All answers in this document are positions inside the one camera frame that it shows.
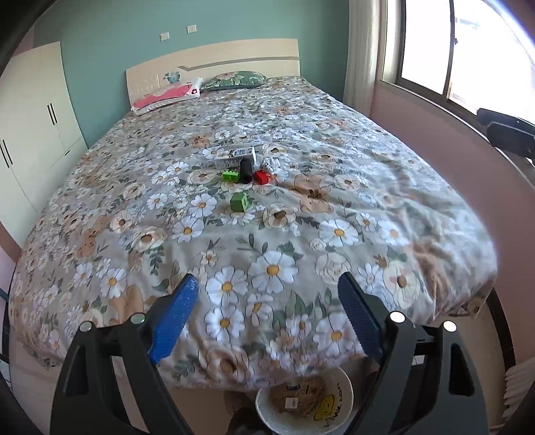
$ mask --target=red toy block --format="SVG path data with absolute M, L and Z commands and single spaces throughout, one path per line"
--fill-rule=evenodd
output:
M 269 183 L 269 175 L 267 175 L 264 171 L 256 171 L 255 180 L 258 182 L 258 184 L 267 184 Z

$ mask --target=teal wall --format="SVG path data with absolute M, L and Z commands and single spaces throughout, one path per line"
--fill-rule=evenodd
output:
M 348 0 L 60 0 L 35 26 L 36 47 L 61 41 L 68 90 L 88 145 L 129 110 L 125 70 L 185 48 L 297 38 L 301 75 L 343 95 Z M 186 26 L 197 25 L 187 34 Z M 159 35 L 171 38 L 160 42 Z

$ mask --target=radiator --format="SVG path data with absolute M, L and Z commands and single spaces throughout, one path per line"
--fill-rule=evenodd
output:
M 535 381 L 535 357 L 507 370 L 505 381 L 506 389 L 503 399 L 506 409 L 503 417 L 508 420 Z

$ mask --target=bed sheet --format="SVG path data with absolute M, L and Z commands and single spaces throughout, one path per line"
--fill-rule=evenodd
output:
M 280 162 L 267 185 L 202 169 L 221 147 Z M 251 206 L 233 212 L 245 192 Z M 82 158 L 30 233 L 10 321 L 61 363 L 78 325 L 124 322 L 199 279 L 168 384 L 255 389 L 363 356 L 337 295 L 364 291 L 417 324 L 476 313 L 496 276 L 464 200 L 377 124 L 300 77 L 128 114 Z

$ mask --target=curtain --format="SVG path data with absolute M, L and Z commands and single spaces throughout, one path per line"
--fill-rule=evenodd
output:
M 344 104 L 369 116 L 379 47 L 379 0 L 349 0 Z

